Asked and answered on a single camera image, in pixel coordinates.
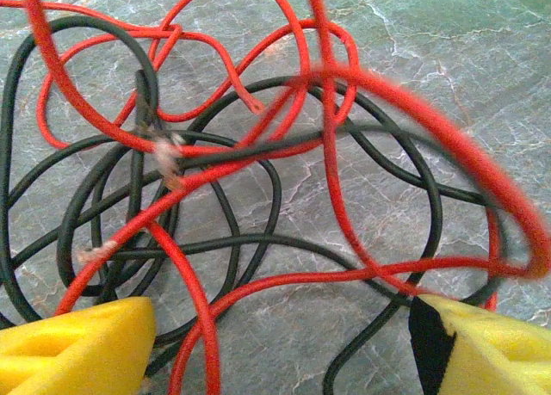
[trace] wire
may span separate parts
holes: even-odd
[[[12,59],[3,90],[2,119],[0,123],[0,275],[6,292],[15,309],[28,321],[40,319],[33,306],[24,296],[15,270],[28,259],[57,241],[56,263],[59,277],[67,286],[67,292],[59,304],[56,314],[68,312],[80,296],[95,297],[95,303],[120,299],[117,287],[128,281],[138,283],[130,293],[132,296],[144,293],[155,279],[167,257],[173,261],[182,276],[194,301],[197,317],[186,324],[164,333],[156,338],[156,346],[170,345],[152,361],[146,370],[148,376],[155,374],[163,365],[178,353],[170,379],[169,393],[180,393],[185,364],[197,339],[202,335],[205,343],[205,365],[208,393],[220,393],[219,343],[215,321],[227,314],[230,307],[251,293],[268,287],[276,287],[296,282],[363,281],[376,292],[388,297],[390,304],[375,320],[333,360],[324,377],[324,394],[333,393],[333,382],[343,364],[375,335],[394,315],[400,306],[408,306],[408,296],[426,292],[417,286],[423,273],[439,268],[478,268],[486,270],[486,284],[473,292],[463,301],[471,305],[486,304],[495,309],[496,290],[501,278],[515,276],[539,278],[545,275],[551,262],[551,237],[541,216],[522,193],[511,183],[503,171],[484,154],[468,137],[462,134],[446,118],[416,96],[397,87],[372,72],[363,71],[359,65],[354,40],[344,29],[327,20],[323,0],[309,0],[313,18],[299,20],[287,0],[275,0],[288,20],[281,27],[258,43],[234,66],[227,50],[214,38],[183,31],[173,21],[179,12],[193,0],[180,0],[174,5],[158,27],[141,27],[117,21],[96,11],[59,3],[43,3],[40,0],[0,0],[0,6],[22,7],[28,12],[33,35],[27,37]],[[44,9],[69,10],[85,16],[60,18],[49,24]],[[53,44],[52,34],[67,28],[97,28],[107,34],[76,44],[64,55],[59,56]],[[303,29],[314,28],[319,36],[321,65],[311,67],[309,50]],[[298,77],[277,77],[244,86],[240,79],[245,69],[270,45],[287,34],[292,34],[299,54],[300,72]],[[331,35],[340,40],[346,49],[348,63],[337,63],[331,44]],[[149,52],[143,51],[136,39],[152,41]],[[77,91],[77,87],[67,76],[64,64],[72,56],[91,46],[111,40],[120,40],[133,52],[141,65],[136,72],[136,91],[128,99],[119,115],[112,122],[101,116]],[[210,45],[222,59],[228,78],[199,107],[182,114],[168,114],[159,107],[158,80],[156,71],[169,57],[170,51],[179,40],[198,40]],[[26,60],[35,46],[40,48],[48,67],[48,75],[39,94],[37,121],[45,140],[60,151],[55,152],[30,172],[28,172],[9,191],[9,175],[13,144],[13,123],[17,85]],[[90,137],[68,145],[57,139],[49,129],[46,117],[46,102],[51,85],[55,83],[63,92],[67,101],[95,128],[105,135]],[[235,90],[224,95],[230,87]],[[263,89],[284,87],[281,94],[268,106],[253,95]],[[359,94],[365,89],[390,102],[409,114],[422,125],[436,142],[422,138],[415,133],[400,129],[388,115]],[[323,129],[310,133],[289,135],[290,130],[306,100],[306,95],[317,98],[323,106]],[[339,107],[336,94],[344,96]],[[205,128],[225,108],[238,99],[258,115],[257,123],[240,141],[223,136],[205,133]],[[268,133],[274,118],[281,112],[284,104],[292,99],[290,108],[281,122]],[[348,113],[356,104],[366,113],[379,121],[379,126],[354,124]],[[121,125],[135,108],[135,129],[128,132]],[[165,122],[193,120],[187,130],[164,130]],[[341,193],[337,164],[337,135],[349,134],[359,147],[376,164],[404,182],[426,191],[430,206],[430,231],[421,259],[381,265],[360,242],[354,233]],[[418,175],[394,164],[366,137],[366,133],[378,133],[392,136],[411,159]],[[175,164],[176,176],[163,176],[158,171],[144,174],[145,152],[158,154],[158,141],[168,139],[172,134],[183,138],[181,145],[169,145],[170,164]],[[202,141],[206,144],[196,145]],[[58,228],[42,235],[11,256],[9,247],[9,210],[24,195],[25,191],[44,173],[58,162],[81,150],[108,142],[116,144],[110,148],[89,174],[83,179],[71,198],[64,218]],[[430,150],[446,158],[458,167],[471,180],[478,192],[467,191],[441,184],[435,180],[429,165],[416,145],[425,145]],[[324,153],[325,176],[335,212],[343,234],[347,238],[355,255],[362,262],[361,267],[327,248],[312,244],[299,238],[275,235],[277,220],[282,205],[282,184],[275,167],[269,160],[290,157],[322,146]],[[104,190],[115,166],[131,152],[129,169],[130,183],[116,189],[104,197]],[[220,178],[229,176],[253,163],[261,165],[268,173],[272,185],[272,199],[269,217],[263,233],[242,233],[238,221],[218,183]],[[143,187],[161,180],[157,192],[149,206],[142,208]],[[209,183],[226,217],[231,235],[195,244],[176,244],[177,219],[181,202],[199,187]],[[443,229],[443,206],[441,196],[465,201],[484,207],[488,220],[489,251],[488,256],[435,256]],[[101,214],[114,204],[128,198],[127,222],[107,241],[102,238]],[[90,199],[90,207],[84,206]],[[510,214],[523,230],[529,244],[530,260],[526,267],[510,265],[506,260],[510,254],[508,234],[504,229],[502,214]],[[91,258],[77,274],[73,268],[72,250],[75,230],[90,222],[92,251],[84,252],[81,257]],[[245,271],[238,276],[240,247],[243,244],[257,244],[256,251],[248,261]],[[263,262],[270,245],[279,244],[308,250],[327,258],[345,269],[343,272],[297,273],[272,276],[253,280]],[[198,281],[186,255],[222,248],[231,248],[227,264],[226,277],[217,295],[207,301],[202,285]],[[148,262],[152,265],[141,279],[137,279],[140,270]],[[90,285],[93,275],[99,273],[99,282]],[[397,274],[411,273],[407,281]],[[380,278],[384,283],[375,281]],[[13,325],[0,313],[2,327]]]

